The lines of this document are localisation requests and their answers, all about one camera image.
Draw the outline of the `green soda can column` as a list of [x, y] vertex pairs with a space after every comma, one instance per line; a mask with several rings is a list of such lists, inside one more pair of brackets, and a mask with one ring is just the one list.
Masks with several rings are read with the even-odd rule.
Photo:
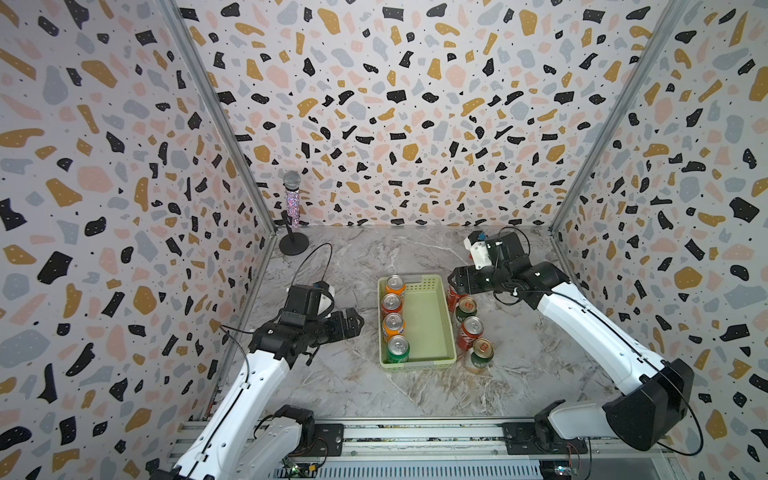
[[478, 306], [475, 299], [471, 296], [459, 298], [455, 306], [455, 318], [459, 323], [463, 323], [467, 318], [477, 315]]

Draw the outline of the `red cola can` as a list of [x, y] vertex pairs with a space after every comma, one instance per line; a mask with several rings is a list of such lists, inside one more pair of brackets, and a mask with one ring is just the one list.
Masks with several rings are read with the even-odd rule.
[[446, 293], [446, 303], [448, 311], [453, 314], [456, 310], [457, 304], [464, 297], [464, 294], [459, 293], [452, 285], [448, 287]]

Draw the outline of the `pale green plastic basket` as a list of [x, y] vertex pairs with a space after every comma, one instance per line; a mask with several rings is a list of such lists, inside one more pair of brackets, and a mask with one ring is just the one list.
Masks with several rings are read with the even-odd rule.
[[457, 359], [451, 314], [443, 279], [436, 273], [400, 273], [405, 283], [403, 335], [410, 350], [405, 362], [392, 363], [384, 338], [385, 314], [378, 308], [379, 365], [385, 371], [447, 368]]

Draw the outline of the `green gold-top soda can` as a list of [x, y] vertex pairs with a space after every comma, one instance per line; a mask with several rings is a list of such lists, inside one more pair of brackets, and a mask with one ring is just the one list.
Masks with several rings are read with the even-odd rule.
[[494, 354], [493, 344], [486, 338], [478, 338], [469, 351], [467, 366], [478, 371], [484, 370], [493, 360]]

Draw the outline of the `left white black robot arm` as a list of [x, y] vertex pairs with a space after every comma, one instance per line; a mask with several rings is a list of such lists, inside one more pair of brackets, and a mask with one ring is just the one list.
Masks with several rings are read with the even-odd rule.
[[251, 334], [234, 384], [193, 444], [154, 479], [262, 479], [294, 454], [330, 448], [315, 433], [312, 411], [285, 405], [264, 410], [297, 359], [360, 335], [365, 321], [339, 310], [330, 285], [293, 285], [276, 316]]

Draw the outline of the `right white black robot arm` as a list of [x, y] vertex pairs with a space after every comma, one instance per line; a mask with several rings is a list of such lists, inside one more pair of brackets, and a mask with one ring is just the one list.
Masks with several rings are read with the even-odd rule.
[[617, 394], [602, 401], [551, 403], [534, 418], [535, 439], [545, 452], [558, 440], [612, 438], [648, 451], [691, 415], [694, 372], [682, 359], [667, 361], [618, 328], [550, 262], [534, 264], [518, 232], [480, 230], [464, 240], [472, 263], [448, 277], [463, 295], [506, 293], [552, 320], [608, 374]]

